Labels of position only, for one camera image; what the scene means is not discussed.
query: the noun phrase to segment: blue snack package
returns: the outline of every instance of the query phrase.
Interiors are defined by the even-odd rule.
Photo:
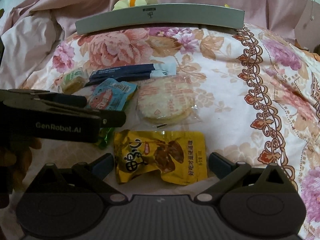
[[[137,85],[135,84],[118,82],[113,78],[108,78],[95,88],[87,108],[122,111],[136,89]],[[95,145],[100,149],[107,147],[113,131],[114,128],[100,129],[99,140]]]

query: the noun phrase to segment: human hand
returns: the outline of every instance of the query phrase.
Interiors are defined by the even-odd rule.
[[[37,138],[31,138],[28,141],[28,147],[24,151],[12,152],[5,147],[0,146],[0,167],[12,167],[12,187],[15,190],[21,190],[22,181],[31,165],[31,149],[41,149],[41,142]]]

